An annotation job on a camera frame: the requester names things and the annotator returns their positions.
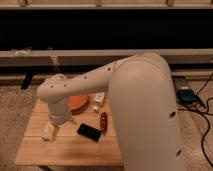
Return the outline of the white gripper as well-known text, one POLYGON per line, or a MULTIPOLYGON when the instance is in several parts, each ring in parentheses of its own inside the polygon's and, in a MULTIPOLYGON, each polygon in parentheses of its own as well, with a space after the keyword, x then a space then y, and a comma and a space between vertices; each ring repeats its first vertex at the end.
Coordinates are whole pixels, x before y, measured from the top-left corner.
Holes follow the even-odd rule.
POLYGON ((77 125, 77 121, 72 117, 72 113, 68 107, 68 100, 62 99, 60 101, 49 103, 49 118, 53 125, 62 125, 69 120, 73 125, 77 125))

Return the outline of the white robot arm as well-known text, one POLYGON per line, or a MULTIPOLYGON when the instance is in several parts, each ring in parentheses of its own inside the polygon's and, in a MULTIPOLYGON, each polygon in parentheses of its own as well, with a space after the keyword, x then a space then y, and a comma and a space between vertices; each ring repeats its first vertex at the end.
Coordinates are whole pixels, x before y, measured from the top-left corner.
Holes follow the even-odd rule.
POLYGON ((186 171, 174 84, 166 60, 144 53, 76 76, 46 79, 37 96, 49 117, 62 124, 71 113, 71 95, 108 93, 125 171, 186 171))

